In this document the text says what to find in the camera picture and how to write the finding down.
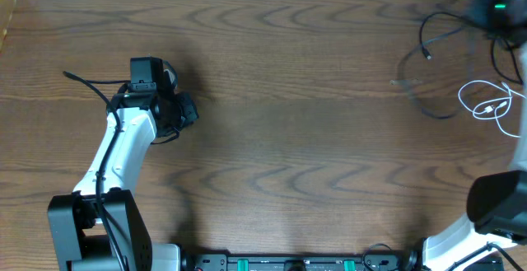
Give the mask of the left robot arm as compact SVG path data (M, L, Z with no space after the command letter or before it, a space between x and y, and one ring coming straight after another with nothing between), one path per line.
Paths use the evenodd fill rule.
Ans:
M165 60L131 58L128 80L105 98L107 125L86 174L52 197L48 219L61 270L180 270L181 250L154 243L134 200L147 150L199 117Z

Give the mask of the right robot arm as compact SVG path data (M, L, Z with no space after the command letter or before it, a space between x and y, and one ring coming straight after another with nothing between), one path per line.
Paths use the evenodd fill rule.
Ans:
M512 54L516 80L526 83L526 0L474 0L465 24L503 39ZM426 238L414 270L463 270L497 251L515 268L507 249L526 243L526 122L510 170L476 179L466 213L436 236Z

